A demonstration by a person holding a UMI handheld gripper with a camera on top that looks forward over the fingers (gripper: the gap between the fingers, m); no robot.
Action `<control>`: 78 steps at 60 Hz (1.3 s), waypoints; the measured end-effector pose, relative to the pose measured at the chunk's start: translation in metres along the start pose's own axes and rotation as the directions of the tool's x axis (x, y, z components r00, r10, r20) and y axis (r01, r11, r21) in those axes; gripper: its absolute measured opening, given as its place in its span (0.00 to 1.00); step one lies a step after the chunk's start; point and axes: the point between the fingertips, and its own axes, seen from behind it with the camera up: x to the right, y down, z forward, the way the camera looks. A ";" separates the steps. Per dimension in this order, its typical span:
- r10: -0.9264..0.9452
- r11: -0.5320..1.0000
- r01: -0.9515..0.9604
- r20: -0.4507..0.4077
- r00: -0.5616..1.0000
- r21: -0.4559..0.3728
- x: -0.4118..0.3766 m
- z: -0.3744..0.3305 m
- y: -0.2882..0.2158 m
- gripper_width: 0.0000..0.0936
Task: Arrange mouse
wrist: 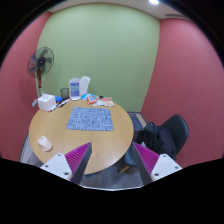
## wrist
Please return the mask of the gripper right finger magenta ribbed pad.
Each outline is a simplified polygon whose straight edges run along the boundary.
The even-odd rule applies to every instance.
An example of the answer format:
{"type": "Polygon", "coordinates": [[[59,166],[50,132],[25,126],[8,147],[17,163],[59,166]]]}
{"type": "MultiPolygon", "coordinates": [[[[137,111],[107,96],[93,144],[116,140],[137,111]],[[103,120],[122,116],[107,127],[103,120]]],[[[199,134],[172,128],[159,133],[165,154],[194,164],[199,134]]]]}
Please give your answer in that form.
{"type": "Polygon", "coordinates": [[[133,144],[132,153],[144,185],[182,169],[169,155],[158,155],[154,151],[137,143],[133,144]]]}

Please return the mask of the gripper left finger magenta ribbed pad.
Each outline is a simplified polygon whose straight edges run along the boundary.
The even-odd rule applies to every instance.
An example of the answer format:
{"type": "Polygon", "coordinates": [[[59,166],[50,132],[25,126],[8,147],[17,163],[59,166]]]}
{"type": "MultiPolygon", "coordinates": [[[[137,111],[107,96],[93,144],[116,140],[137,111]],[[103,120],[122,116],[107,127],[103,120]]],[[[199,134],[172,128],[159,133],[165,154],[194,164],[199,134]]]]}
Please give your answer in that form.
{"type": "Polygon", "coordinates": [[[92,144],[86,143],[67,154],[57,153],[41,169],[79,185],[91,154],[92,144]]]}

